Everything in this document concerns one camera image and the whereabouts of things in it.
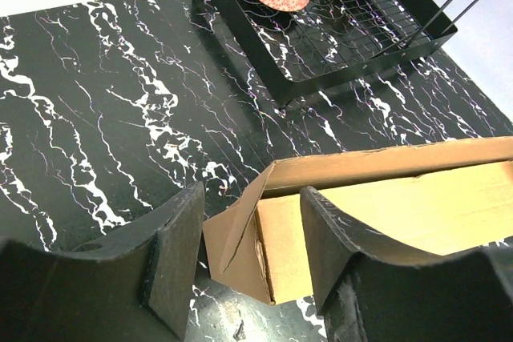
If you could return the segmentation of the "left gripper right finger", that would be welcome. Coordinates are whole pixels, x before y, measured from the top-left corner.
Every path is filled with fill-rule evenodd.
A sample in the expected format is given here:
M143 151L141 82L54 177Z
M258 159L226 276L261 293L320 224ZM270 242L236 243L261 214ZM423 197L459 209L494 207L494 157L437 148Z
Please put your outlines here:
M317 314L330 341L509 341L512 241L419 250L300 192Z

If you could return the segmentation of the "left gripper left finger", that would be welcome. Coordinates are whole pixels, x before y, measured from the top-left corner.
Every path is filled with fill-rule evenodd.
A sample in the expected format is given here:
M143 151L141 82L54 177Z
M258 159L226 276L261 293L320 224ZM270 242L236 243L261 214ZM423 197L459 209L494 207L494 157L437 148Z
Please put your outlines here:
M1 240L4 341L182 341L204 185L73 251Z

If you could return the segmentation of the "brown cardboard box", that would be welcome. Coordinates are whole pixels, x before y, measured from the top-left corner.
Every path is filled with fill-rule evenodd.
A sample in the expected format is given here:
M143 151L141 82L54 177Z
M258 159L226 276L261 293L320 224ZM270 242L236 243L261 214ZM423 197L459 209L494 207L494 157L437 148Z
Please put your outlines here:
M315 187L372 235L430 255L512 236L512 139L455 139L279 159L204 223L210 276L265 304L312 289L299 192Z

